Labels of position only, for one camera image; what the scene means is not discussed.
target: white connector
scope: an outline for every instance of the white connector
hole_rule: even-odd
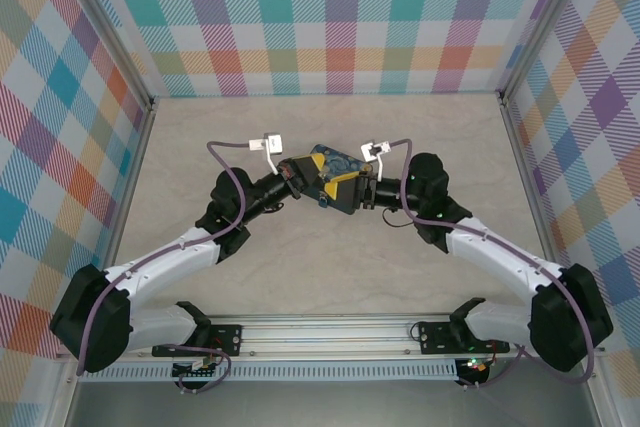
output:
[[[271,156],[282,154],[282,136],[280,134],[267,133],[264,134],[262,139],[250,140],[249,150],[263,150],[271,171],[274,174],[278,173],[278,169],[273,163],[273,160],[271,160]]]
[[[389,145],[388,141],[374,143],[373,141],[368,142],[360,146],[360,150],[362,151],[362,156],[364,157],[365,162],[373,162],[378,161],[378,182],[382,180],[382,154],[386,154],[391,152],[391,145]]]

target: marble-pattern surface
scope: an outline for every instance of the marble-pattern surface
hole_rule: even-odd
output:
[[[205,211],[221,167],[208,140],[283,136],[285,156],[317,143],[357,155],[367,140],[410,137],[414,153],[440,155],[450,193],[498,233],[540,255],[538,236],[500,112],[491,94],[163,99],[143,162],[118,262],[182,234]],[[260,152],[222,149],[252,180]],[[400,174],[405,152],[385,157]],[[233,257],[175,283],[151,301],[190,300],[207,314],[449,312],[474,296],[517,303],[478,267],[392,229],[382,209],[347,216],[303,197],[249,225]],[[401,213],[390,214],[396,223]]]

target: beige floor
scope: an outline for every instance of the beige floor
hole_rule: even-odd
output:
[[[177,238],[204,213],[221,170],[207,140],[246,142],[263,132],[283,135],[286,156],[317,143],[357,154],[369,139],[410,137],[414,153],[441,156],[460,204],[541,253],[493,95],[253,97],[160,102],[118,262]],[[221,153],[252,180],[268,173],[259,152]],[[402,149],[388,154],[386,176],[398,176],[403,159]],[[249,225],[236,255],[152,303],[190,300],[207,314],[241,314],[448,312],[473,296],[517,302],[499,280],[425,244],[413,227],[387,227],[381,212],[346,216],[305,197],[288,200]]]

